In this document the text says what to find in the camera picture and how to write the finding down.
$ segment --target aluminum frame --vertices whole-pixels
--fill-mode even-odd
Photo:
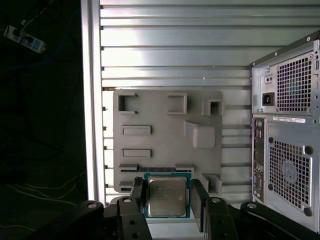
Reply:
[[[99,1],[81,0],[81,21],[88,198],[105,205]]]

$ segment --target dark background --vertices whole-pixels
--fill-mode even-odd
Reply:
[[[48,2],[0,0],[0,29],[7,21],[18,27],[28,12],[32,19]],[[38,229],[73,205],[24,195],[8,184],[41,198],[34,190],[60,197],[75,185],[60,200],[78,204],[87,198],[80,1],[54,0],[25,32],[46,43],[43,54],[5,39],[0,31],[0,239],[10,240],[31,231],[7,226]],[[32,66],[8,71],[20,65]],[[25,185],[58,187],[76,176],[57,189]]]

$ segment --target rear i/o panel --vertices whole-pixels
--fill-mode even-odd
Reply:
[[[265,120],[253,119],[253,169],[252,192],[261,202],[264,202],[264,168],[265,168]]]

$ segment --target screw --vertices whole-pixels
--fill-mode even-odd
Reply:
[[[94,209],[96,206],[97,206],[97,204],[92,203],[92,204],[88,205],[88,208],[90,208],[90,209]]]
[[[131,198],[128,198],[128,197],[127,197],[127,198],[124,198],[123,201],[124,201],[125,203],[130,203],[130,202],[131,202]]]
[[[219,198],[212,198],[212,202],[214,202],[214,203],[220,203],[221,201],[220,201]]]
[[[253,204],[253,203],[249,203],[247,205],[250,209],[256,209],[257,208],[257,205]]]

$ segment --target white cable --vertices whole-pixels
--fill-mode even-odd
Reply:
[[[7,186],[8,186],[9,188],[12,188],[12,189],[15,190],[16,192],[21,193],[21,194],[24,194],[24,195],[27,195],[27,196],[29,196],[29,197],[33,197],[33,198],[41,199],[41,200],[52,201],[52,202],[59,202],[59,203],[71,204],[71,205],[73,205],[73,206],[77,206],[77,204],[75,204],[75,203],[73,203],[73,202],[70,202],[70,201],[63,201],[63,200],[57,200],[57,199],[50,199],[50,198],[39,197],[39,196],[35,196],[35,195],[32,195],[32,194],[29,194],[29,193],[20,191],[20,190],[16,189],[14,186],[11,186],[11,185],[8,185],[8,184],[7,184]]]
[[[27,226],[22,226],[22,225],[10,225],[10,226],[0,225],[0,228],[3,228],[3,229],[22,228],[22,229],[27,229],[27,230],[29,230],[29,231],[35,231],[35,229],[33,229],[33,228],[30,228],[30,227],[27,227]]]
[[[83,171],[82,173],[80,173],[79,175],[71,178],[70,180],[68,180],[67,182],[65,182],[64,184],[62,184],[61,186],[33,186],[30,184],[25,183],[24,185],[30,187],[30,188],[34,188],[34,189],[62,189],[64,186],[66,186],[68,183],[70,183],[71,181],[75,180],[77,177],[81,176],[82,174],[84,174],[86,171]]]
[[[25,187],[25,186],[21,186],[21,185],[16,185],[16,186],[18,186],[18,187],[20,187],[20,188],[22,188],[22,189],[27,189],[27,190],[30,190],[30,191],[37,192],[37,193],[41,194],[42,196],[44,196],[44,197],[46,197],[46,198],[48,198],[48,199],[62,199],[62,198],[64,198],[65,196],[67,196],[73,189],[75,189],[75,187],[77,186],[77,184],[73,185],[73,187],[72,187],[69,191],[67,191],[64,195],[62,195],[62,196],[57,196],[57,197],[55,197],[55,196],[47,196],[47,195],[45,195],[44,193],[42,193],[41,191],[36,190],[36,189],[29,188],[29,187]]]
[[[51,1],[47,4],[47,6],[41,10],[41,12],[39,12],[34,18],[32,18],[31,20],[29,20],[26,24],[25,24],[26,20],[23,20],[23,21],[21,22],[21,24],[23,25],[23,28],[21,29],[21,32],[23,32],[23,31],[25,30],[25,28],[26,28],[30,23],[32,23],[34,20],[36,20],[36,19],[49,7],[49,5],[50,5],[53,1],[54,1],[54,0],[51,0]]]

